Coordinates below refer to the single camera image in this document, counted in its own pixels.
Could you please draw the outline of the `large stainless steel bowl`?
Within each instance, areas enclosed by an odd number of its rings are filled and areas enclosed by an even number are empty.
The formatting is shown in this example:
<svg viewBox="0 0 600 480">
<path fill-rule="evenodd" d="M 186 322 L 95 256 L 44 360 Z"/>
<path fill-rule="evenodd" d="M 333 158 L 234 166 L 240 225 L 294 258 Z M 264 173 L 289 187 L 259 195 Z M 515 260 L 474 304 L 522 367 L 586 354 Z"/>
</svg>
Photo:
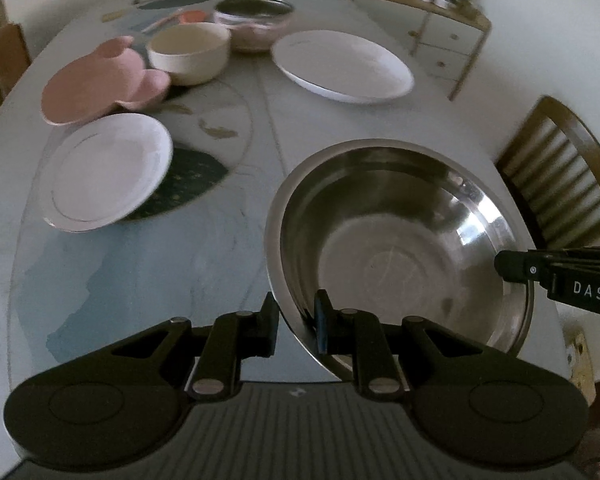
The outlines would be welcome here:
<svg viewBox="0 0 600 480">
<path fill-rule="evenodd" d="M 519 211 L 474 174 L 429 148 L 354 140 L 303 160 L 269 206 L 269 286 L 289 330 L 327 374 L 352 375 L 346 356 L 317 349 L 314 296 L 397 325 L 418 315 L 518 354 L 534 294 L 495 270 L 503 250 L 524 250 Z"/>
</svg>

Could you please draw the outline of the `white plate with rim line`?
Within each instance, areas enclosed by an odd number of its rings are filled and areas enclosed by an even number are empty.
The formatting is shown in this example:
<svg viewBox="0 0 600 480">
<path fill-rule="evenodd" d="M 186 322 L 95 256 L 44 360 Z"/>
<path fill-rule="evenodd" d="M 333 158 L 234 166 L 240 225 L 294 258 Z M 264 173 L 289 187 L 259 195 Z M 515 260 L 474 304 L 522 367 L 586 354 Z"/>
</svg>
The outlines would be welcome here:
<svg viewBox="0 0 600 480">
<path fill-rule="evenodd" d="M 44 220 L 80 233 L 124 219 L 162 183 L 173 151 L 169 130 L 143 114 L 110 115 L 76 129 L 40 172 Z"/>
</svg>

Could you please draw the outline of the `cream ceramic bowl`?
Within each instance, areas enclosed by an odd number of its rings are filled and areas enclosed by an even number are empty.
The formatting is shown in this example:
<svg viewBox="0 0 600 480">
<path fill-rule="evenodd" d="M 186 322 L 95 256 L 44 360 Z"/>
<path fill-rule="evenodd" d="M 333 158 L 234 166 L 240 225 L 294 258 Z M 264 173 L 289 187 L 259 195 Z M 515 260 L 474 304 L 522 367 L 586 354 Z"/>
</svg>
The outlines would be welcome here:
<svg viewBox="0 0 600 480">
<path fill-rule="evenodd" d="M 197 86 L 219 76 L 230 55 L 230 31 L 215 23 L 180 24 L 147 44 L 151 66 L 168 73 L 174 86 Z"/>
</svg>

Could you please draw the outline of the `pink bear-shaped plate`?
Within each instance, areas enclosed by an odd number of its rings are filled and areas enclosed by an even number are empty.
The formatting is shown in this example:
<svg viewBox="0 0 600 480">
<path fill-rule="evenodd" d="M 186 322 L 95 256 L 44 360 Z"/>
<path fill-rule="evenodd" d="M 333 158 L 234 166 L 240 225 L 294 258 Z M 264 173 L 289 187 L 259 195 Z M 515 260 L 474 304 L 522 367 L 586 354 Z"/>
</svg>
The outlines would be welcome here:
<svg viewBox="0 0 600 480">
<path fill-rule="evenodd" d="M 42 90 L 45 122 L 85 124 L 117 107 L 136 112 L 161 103 L 171 76 L 147 67 L 133 42 L 132 36 L 115 37 L 55 73 Z"/>
</svg>

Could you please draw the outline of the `wooden chair right side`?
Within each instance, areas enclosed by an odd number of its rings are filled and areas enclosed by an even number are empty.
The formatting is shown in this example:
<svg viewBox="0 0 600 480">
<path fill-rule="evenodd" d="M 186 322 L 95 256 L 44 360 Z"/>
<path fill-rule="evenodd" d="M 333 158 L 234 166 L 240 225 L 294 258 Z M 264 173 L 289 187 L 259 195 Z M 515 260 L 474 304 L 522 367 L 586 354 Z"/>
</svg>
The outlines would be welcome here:
<svg viewBox="0 0 600 480">
<path fill-rule="evenodd" d="M 541 96 L 495 167 L 536 248 L 600 239 L 600 142 L 568 106 Z"/>
</svg>

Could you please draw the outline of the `white drawer cabinet wooden top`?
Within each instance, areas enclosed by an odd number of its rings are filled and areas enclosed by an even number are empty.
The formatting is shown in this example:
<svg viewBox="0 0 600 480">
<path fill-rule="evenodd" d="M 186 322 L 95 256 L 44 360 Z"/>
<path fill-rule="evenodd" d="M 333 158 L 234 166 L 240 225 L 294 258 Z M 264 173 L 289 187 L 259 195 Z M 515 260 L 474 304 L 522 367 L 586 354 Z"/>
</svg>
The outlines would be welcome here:
<svg viewBox="0 0 600 480">
<path fill-rule="evenodd" d="M 488 39 L 491 22 L 473 6 L 443 9 L 422 0 L 354 0 L 453 101 Z"/>
</svg>

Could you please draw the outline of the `orange correction tape dispenser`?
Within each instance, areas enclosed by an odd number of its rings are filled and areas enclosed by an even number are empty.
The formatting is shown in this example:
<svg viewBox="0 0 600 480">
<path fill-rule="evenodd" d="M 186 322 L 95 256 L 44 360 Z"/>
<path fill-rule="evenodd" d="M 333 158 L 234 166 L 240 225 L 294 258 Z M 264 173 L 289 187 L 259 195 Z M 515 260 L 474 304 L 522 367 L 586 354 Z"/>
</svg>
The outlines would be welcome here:
<svg viewBox="0 0 600 480">
<path fill-rule="evenodd" d="M 178 14 L 178 22 L 181 24 L 202 23 L 207 19 L 207 12 L 202 10 L 187 10 Z"/>
</svg>

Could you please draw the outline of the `pink pen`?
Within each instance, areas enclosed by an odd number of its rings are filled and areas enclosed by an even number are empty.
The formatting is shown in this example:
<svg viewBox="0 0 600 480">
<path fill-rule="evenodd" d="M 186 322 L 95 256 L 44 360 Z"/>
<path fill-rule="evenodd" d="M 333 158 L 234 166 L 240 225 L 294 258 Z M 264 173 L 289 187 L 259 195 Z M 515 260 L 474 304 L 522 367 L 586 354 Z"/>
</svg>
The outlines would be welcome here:
<svg viewBox="0 0 600 480">
<path fill-rule="evenodd" d="M 141 29 L 140 32 L 143 35 L 149 35 L 151 32 L 159 29 L 160 27 L 177 20 L 179 16 L 179 12 L 172 13 L 170 15 L 164 16 L 164 18 L 160 18 L 158 21 L 146 26 L 144 29 Z"/>
</svg>

